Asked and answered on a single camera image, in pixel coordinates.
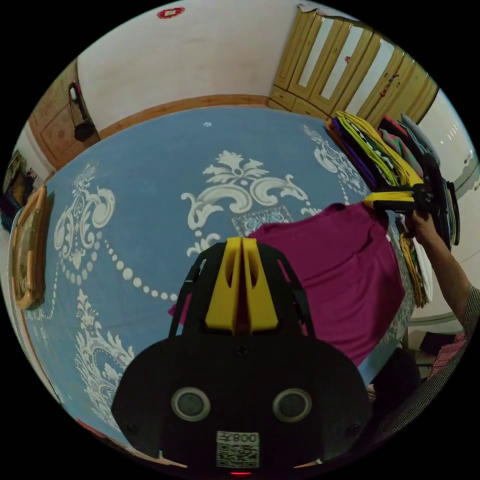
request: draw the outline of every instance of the green cloth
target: green cloth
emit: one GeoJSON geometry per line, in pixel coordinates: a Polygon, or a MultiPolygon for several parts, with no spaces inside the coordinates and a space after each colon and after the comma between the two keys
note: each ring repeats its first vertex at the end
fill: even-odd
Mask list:
{"type": "Polygon", "coordinates": [[[403,140],[396,135],[388,133],[383,128],[378,129],[378,133],[381,136],[381,139],[395,152],[397,152],[417,173],[417,175],[422,179],[424,177],[424,171],[422,167],[417,162],[417,159],[413,156],[410,149],[404,144],[403,140]]]}
{"type": "Polygon", "coordinates": [[[385,178],[387,183],[393,187],[397,187],[399,185],[398,181],[396,180],[392,170],[385,164],[382,158],[376,154],[370,146],[365,143],[357,133],[357,130],[353,127],[352,123],[344,117],[338,117],[339,122],[343,125],[343,127],[347,130],[347,132],[352,136],[352,138],[360,145],[361,149],[366,153],[366,155],[373,160],[373,162],[378,166],[382,176],[385,178]]]}

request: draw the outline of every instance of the red wall decoration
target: red wall decoration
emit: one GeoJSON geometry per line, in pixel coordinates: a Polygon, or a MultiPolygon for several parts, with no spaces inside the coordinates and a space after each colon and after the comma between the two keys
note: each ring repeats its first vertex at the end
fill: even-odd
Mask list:
{"type": "Polygon", "coordinates": [[[156,16],[161,20],[171,19],[173,17],[177,17],[178,15],[182,14],[185,9],[182,6],[178,6],[176,8],[167,8],[165,10],[159,11],[156,16]]]}

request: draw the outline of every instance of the sleeve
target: sleeve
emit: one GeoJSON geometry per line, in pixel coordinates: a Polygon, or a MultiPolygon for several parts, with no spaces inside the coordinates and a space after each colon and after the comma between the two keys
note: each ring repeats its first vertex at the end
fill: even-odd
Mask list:
{"type": "Polygon", "coordinates": [[[480,318],[480,289],[472,286],[463,321],[465,342],[451,361],[421,387],[397,411],[390,414],[380,425],[374,442],[382,442],[414,420],[445,385],[459,364],[480,318]]]}

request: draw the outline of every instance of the wooden baseboard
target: wooden baseboard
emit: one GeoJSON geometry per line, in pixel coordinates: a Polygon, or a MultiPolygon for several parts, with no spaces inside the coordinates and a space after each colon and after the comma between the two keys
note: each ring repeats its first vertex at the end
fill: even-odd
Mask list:
{"type": "Polygon", "coordinates": [[[133,125],[161,117],[162,115],[182,112],[184,110],[198,109],[202,107],[266,107],[268,100],[269,98],[267,96],[262,95],[207,95],[171,101],[170,103],[153,106],[127,116],[103,130],[100,130],[98,135],[101,140],[104,140],[107,137],[110,137],[110,135],[121,132],[133,125]]]}

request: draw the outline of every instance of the camera lens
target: camera lens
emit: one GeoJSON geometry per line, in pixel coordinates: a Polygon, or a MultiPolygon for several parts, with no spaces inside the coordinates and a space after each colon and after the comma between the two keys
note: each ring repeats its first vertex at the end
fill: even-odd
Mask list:
{"type": "Polygon", "coordinates": [[[309,414],[311,408],[310,396],[299,388],[284,390],[273,401],[273,413],[282,422],[298,422],[309,414]]]}
{"type": "Polygon", "coordinates": [[[198,388],[186,387],[177,390],[171,399],[173,411],[183,420],[198,422],[210,412],[207,395],[198,388]]]}

